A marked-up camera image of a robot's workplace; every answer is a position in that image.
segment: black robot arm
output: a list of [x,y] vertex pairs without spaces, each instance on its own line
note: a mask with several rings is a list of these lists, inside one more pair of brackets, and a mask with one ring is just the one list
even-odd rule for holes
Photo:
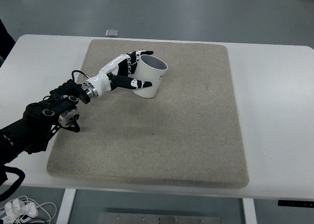
[[85,104],[90,102],[85,90],[73,80],[50,91],[50,96],[45,98],[29,104],[23,118],[0,130],[0,185],[7,180],[6,172],[20,177],[7,192],[0,195],[0,201],[11,196],[25,176],[21,170],[5,164],[23,151],[28,154],[46,151],[49,140],[60,128],[79,132],[76,104],[79,100]]

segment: metal floor plate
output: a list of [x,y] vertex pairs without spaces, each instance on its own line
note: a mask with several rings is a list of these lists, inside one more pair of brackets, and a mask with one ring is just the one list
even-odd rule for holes
[[133,213],[100,213],[99,224],[221,224],[219,217],[167,216]]

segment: robotic arm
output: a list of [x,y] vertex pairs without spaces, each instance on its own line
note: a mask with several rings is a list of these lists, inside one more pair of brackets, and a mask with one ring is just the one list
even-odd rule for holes
[[[152,51],[134,51],[123,54],[104,66],[94,77],[88,77],[81,71],[72,72],[72,79],[50,91],[38,103],[29,104],[23,118],[0,129],[0,185],[6,180],[6,172],[15,173],[19,179],[9,190],[0,195],[0,201],[10,197],[22,183],[25,174],[17,169],[5,166],[26,151],[28,154],[46,151],[49,140],[63,128],[79,132],[79,112],[76,104],[81,100],[87,104],[93,97],[100,97],[105,91],[117,87],[138,89],[152,86],[129,77],[136,70],[140,55],[151,55]],[[80,72],[86,78],[84,84],[76,84],[74,73]]]

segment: white robotic hand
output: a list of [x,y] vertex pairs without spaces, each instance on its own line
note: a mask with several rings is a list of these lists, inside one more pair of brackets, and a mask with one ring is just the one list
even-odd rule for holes
[[88,78],[83,89],[89,98],[100,97],[105,91],[114,90],[117,87],[126,89],[138,89],[152,86],[151,82],[144,82],[133,79],[128,75],[136,70],[140,55],[152,55],[153,51],[134,51],[129,54],[122,54],[106,64],[99,74]]

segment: beige felt mat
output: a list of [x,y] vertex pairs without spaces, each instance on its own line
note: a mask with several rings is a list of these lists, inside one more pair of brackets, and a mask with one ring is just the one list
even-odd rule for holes
[[112,59],[135,50],[152,50],[169,66],[156,95],[146,99],[117,88],[78,104],[81,131],[59,131],[48,173],[127,184],[246,186],[226,47],[93,40],[82,70],[94,76]]

